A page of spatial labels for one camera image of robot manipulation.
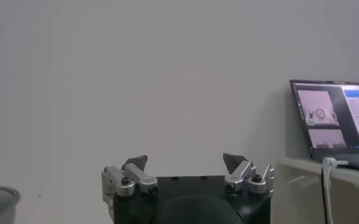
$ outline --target white wall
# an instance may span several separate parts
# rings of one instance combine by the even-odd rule
[[[223,152],[274,164],[302,145],[293,78],[359,81],[359,0],[0,0],[16,223],[110,223],[100,171],[131,156],[153,175],[224,174]]]

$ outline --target white shelf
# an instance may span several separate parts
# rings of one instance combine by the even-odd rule
[[[321,163],[316,163],[314,161],[285,157],[280,159],[279,163],[295,169],[304,170],[318,175],[321,174]],[[359,187],[358,170],[336,168],[331,171],[331,177],[337,180],[350,182]]]

